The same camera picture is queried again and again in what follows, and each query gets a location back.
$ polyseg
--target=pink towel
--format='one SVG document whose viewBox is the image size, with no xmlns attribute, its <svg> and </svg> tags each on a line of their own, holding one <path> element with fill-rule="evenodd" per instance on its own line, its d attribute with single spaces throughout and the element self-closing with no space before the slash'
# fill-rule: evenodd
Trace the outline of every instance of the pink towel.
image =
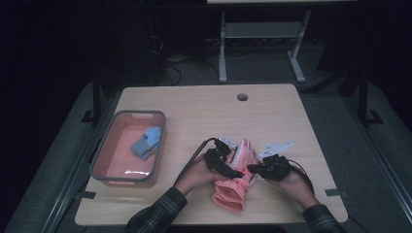
<svg viewBox="0 0 412 233">
<path fill-rule="evenodd" d="M 241 212 L 245 206 L 248 189 L 254 180 L 254 175 L 249 172 L 247 166 L 256 163 L 258 163 L 258 159 L 251 142 L 243 139 L 237 152 L 229 156 L 226 164 L 244 175 L 242 178 L 229 181 L 216 181 L 216 192 L 212 196 L 213 202 L 227 210 Z"/>
</svg>

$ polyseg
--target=gray carpet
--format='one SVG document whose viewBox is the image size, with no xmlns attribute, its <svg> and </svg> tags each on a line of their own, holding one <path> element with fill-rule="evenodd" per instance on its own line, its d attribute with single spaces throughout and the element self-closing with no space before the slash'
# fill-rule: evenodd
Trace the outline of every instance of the gray carpet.
<svg viewBox="0 0 412 233">
<path fill-rule="evenodd" d="M 291 43 L 272 43 L 269 48 L 266 44 L 257 45 L 250 53 L 229 56 L 226 63 L 227 83 L 292 83 L 297 89 L 304 89 L 331 75 L 316 69 L 323 45 L 304 44 L 298 60 L 307 81 L 298 83 L 286 56 L 286 50 L 291 47 Z M 183 75 L 179 85 L 218 84 L 215 70 L 218 69 L 217 58 L 213 55 L 208 57 L 207 62 L 188 60 L 173 65 Z M 174 70 L 167 71 L 171 77 L 177 78 Z M 392 111 L 383 93 L 374 85 L 370 86 L 368 106 L 376 110 L 385 123 L 371 125 L 368 129 L 360 126 L 351 108 L 357 104 L 356 95 L 348 99 L 340 97 L 337 92 L 340 84 L 341 81 L 338 81 L 317 93 L 301 94 L 300 97 L 336 185 L 347 194 L 343 198 L 347 211 L 369 232 L 412 232 L 411 222 L 388 185 L 364 132 L 370 133 L 378 142 L 409 192 L 412 191 L 412 171 L 408 169 L 412 159 L 411 134 Z M 85 184 L 91 153 L 80 158 L 82 163 L 71 193 L 60 193 L 74 164 L 77 164 L 80 152 L 93 151 L 119 100 L 119 97 L 105 98 L 104 117 L 99 127 L 92 127 L 91 123 L 81 122 L 85 111 L 92 108 L 91 97 L 91 85 L 88 85 L 73 106 L 6 232 L 41 232 L 56 198 L 61 194 L 74 197 Z M 79 203 L 76 199 L 70 202 L 56 232 L 123 230 L 124 226 L 77 225 L 74 216 Z M 353 219 L 342 224 L 345 229 L 348 232 L 365 232 Z M 288 232 L 309 232 L 304 223 L 282 226 Z"/>
</svg>

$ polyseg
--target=pink tray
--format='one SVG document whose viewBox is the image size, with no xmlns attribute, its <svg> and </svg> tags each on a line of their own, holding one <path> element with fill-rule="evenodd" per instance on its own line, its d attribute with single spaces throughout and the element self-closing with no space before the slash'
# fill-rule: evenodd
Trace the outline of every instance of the pink tray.
<svg viewBox="0 0 412 233">
<path fill-rule="evenodd" d="M 107 185 L 152 187 L 165 138 L 164 113 L 160 111 L 121 111 L 116 113 L 90 167 L 90 174 Z M 148 127 L 161 129 L 159 147 L 147 160 L 133 154 L 131 146 Z"/>
</svg>

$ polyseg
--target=white clip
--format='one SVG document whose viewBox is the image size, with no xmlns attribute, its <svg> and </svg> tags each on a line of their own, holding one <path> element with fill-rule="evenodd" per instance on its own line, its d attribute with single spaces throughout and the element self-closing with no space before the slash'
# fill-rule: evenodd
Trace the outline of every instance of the white clip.
<svg viewBox="0 0 412 233">
<path fill-rule="evenodd" d="M 218 138 L 220 141 L 225 143 L 228 147 L 230 147 L 232 150 L 235 150 L 237 148 L 236 144 L 232 144 L 230 140 L 227 137 L 220 137 Z"/>
<path fill-rule="evenodd" d="M 287 142 L 284 144 L 266 144 L 264 151 L 261 152 L 260 157 L 269 157 L 275 155 L 276 153 L 285 150 L 293 145 L 292 142 Z"/>
</svg>

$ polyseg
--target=person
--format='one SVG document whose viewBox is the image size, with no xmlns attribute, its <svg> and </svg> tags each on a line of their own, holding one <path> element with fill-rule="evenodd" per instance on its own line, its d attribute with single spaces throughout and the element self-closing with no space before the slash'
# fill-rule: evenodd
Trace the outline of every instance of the person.
<svg viewBox="0 0 412 233">
<path fill-rule="evenodd" d="M 205 160 L 199 156 L 175 185 L 171 186 L 150 207 L 140 211 L 129 220 L 124 233 L 166 232 L 188 203 L 186 196 L 192 190 L 212 181 L 223 180 L 227 178 L 210 171 Z M 303 217 L 312 233 L 345 232 L 327 206 L 320 204 L 309 186 L 297 173 L 290 171 L 281 182 L 266 181 L 282 189 L 303 209 Z"/>
</svg>

